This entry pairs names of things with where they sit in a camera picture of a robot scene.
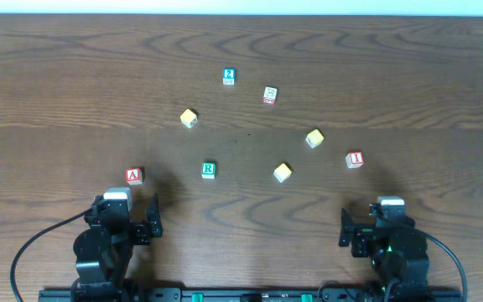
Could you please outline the red letter A block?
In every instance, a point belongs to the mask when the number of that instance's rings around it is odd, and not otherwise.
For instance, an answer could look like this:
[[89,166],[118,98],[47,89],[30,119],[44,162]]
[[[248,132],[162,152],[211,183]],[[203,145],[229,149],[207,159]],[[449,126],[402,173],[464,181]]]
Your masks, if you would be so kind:
[[140,168],[127,169],[125,177],[129,185],[140,185],[143,183],[143,171]]

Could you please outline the red letter I block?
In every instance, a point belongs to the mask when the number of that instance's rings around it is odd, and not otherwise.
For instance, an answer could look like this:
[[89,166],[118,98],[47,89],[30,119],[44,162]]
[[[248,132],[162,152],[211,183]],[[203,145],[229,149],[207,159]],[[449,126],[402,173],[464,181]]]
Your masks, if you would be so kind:
[[364,156],[361,151],[349,152],[345,156],[345,162],[348,169],[359,168],[364,164]]

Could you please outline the yellow block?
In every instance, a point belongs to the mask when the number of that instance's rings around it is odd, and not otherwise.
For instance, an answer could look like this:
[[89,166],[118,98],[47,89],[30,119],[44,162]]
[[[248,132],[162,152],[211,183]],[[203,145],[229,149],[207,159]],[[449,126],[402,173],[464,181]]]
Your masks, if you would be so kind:
[[181,115],[180,121],[187,127],[192,128],[198,122],[198,115],[191,109],[187,108]]
[[286,163],[280,164],[274,171],[273,175],[274,177],[280,182],[283,183],[285,180],[287,180],[292,174],[292,170],[289,168],[289,166]]
[[324,139],[325,137],[322,132],[316,128],[307,134],[305,141],[311,148],[316,148],[324,141]]

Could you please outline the blue number 2 block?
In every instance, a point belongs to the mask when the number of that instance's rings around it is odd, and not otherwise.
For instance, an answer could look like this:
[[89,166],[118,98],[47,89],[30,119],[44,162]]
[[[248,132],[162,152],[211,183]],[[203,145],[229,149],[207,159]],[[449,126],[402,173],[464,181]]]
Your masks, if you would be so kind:
[[234,86],[236,80],[236,70],[234,68],[225,68],[222,72],[222,82],[225,86]]

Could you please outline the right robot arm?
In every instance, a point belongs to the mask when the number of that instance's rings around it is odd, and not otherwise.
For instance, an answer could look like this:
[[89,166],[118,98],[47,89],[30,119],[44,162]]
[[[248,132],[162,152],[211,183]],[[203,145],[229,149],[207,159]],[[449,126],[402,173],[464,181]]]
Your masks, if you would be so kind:
[[370,204],[372,224],[353,221],[341,211],[339,245],[354,258],[369,258],[380,281],[356,294],[357,301],[433,301],[428,288],[427,239],[406,215],[405,201],[383,199]]

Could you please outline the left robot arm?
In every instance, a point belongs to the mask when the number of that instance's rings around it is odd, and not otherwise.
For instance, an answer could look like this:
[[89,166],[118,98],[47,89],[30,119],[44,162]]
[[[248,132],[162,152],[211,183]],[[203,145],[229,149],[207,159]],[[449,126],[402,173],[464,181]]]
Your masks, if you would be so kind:
[[90,228],[73,245],[79,278],[70,286],[72,301],[148,300],[147,292],[126,273],[133,248],[163,235],[158,196],[152,196],[145,221],[131,221],[131,203],[128,188],[114,189],[97,196],[84,215]]

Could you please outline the green letter R block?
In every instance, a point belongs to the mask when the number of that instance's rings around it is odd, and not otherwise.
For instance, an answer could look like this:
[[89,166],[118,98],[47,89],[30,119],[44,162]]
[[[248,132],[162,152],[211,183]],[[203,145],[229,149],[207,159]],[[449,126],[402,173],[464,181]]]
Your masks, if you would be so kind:
[[216,164],[204,162],[201,166],[201,176],[203,179],[214,179],[216,177]]

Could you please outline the white red picture block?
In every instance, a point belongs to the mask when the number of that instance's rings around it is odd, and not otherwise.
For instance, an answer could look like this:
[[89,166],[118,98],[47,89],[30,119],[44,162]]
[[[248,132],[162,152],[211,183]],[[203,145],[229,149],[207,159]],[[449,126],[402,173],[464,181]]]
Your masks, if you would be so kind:
[[267,86],[263,93],[262,102],[265,104],[274,105],[276,102],[277,94],[278,94],[277,88]]

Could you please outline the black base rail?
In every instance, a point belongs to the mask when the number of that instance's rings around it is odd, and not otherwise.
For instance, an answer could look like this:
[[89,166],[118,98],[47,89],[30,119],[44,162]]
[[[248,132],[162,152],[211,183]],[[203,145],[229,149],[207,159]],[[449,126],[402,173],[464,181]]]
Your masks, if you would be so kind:
[[434,290],[429,294],[405,296],[382,289],[323,288],[320,290],[226,290],[153,288],[126,291],[118,296],[96,297],[80,289],[39,292],[39,302],[131,301],[131,302],[355,302],[355,301],[460,301],[453,290]]

